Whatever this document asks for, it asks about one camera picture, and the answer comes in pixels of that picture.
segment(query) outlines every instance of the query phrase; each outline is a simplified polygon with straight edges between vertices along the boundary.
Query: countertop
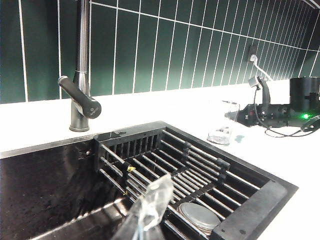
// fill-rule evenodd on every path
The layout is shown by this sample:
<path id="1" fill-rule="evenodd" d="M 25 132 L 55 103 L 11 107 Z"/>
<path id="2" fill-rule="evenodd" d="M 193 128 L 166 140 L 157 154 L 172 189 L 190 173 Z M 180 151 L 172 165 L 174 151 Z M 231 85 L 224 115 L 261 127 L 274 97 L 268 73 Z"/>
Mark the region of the countertop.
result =
<path id="1" fill-rule="evenodd" d="M 287 80 L 268 83 L 271 103 L 289 102 Z M 240 108 L 253 102 L 254 89 L 248 84 L 181 89 L 95 97 L 102 105 L 101 115 L 89 121 L 87 132 L 69 131 L 70 99 L 0 105 L 0 152 L 91 134 L 164 121 L 206 141 L 213 123 L 214 102 L 230 100 Z M 293 133 L 296 128 L 278 129 Z M 317 142 L 320 131 L 305 137 L 273 138 L 259 126 L 234 125 L 229 145 L 216 147 L 237 156 L 296 186 L 299 190 L 280 211 L 259 240 L 315 239 L 318 231 Z"/>

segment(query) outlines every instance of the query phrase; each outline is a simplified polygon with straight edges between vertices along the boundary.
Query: plastic bag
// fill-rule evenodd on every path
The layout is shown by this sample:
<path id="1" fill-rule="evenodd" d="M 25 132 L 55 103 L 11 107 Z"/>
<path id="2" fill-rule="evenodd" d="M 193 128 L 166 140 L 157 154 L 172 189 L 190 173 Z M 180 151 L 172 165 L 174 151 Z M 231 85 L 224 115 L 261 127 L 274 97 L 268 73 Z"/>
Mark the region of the plastic bag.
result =
<path id="1" fill-rule="evenodd" d="M 112 240 L 153 240 L 165 239 L 159 223 L 168 203 L 173 199 L 174 186 L 171 176 L 166 174 L 150 183 L 146 192 L 137 199 L 128 212 L 127 218 Z"/>

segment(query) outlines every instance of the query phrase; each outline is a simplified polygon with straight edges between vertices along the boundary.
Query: stainless steel faucet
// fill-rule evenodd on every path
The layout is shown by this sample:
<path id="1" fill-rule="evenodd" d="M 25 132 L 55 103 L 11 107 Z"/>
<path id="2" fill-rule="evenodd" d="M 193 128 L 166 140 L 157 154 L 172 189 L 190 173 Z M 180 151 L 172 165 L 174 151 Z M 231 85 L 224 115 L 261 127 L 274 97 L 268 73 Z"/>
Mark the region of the stainless steel faucet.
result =
<path id="1" fill-rule="evenodd" d="M 74 132 L 89 130 L 89 119 L 97 118 L 101 105 L 90 97 L 88 81 L 89 68 L 89 14 L 90 0 L 78 1 L 77 56 L 73 82 L 67 76 L 60 76 L 58 84 L 71 96 L 71 124 Z"/>

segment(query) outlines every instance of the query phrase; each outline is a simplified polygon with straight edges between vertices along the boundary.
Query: kitchen sink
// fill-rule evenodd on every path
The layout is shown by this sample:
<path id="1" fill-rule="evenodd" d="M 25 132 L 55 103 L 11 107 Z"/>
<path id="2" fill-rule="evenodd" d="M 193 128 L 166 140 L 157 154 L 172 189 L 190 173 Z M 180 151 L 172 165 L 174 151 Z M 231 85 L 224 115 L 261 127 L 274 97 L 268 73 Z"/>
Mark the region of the kitchen sink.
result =
<path id="1" fill-rule="evenodd" d="M 170 174 L 166 239 L 257 239 L 298 189 L 165 122 L 2 153 L 1 240 L 106 240 L 149 183 Z M 220 224 L 204 231 L 193 203 Z"/>

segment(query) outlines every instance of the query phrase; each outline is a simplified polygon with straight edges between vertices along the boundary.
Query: faucet handle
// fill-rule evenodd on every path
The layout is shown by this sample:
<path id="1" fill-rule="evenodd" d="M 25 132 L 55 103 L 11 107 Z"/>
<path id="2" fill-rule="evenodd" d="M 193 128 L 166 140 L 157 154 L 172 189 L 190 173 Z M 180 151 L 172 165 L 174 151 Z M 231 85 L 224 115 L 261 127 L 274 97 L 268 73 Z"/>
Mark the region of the faucet handle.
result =
<path id="1" fill-rule="evenodd" d="M 78 111 L 88 119 L 95 119 L 101 113 L 101 105 L 91 96 L 84 94 L 67 76 L 60 76 L 58 84 L 77 103 Z"/>

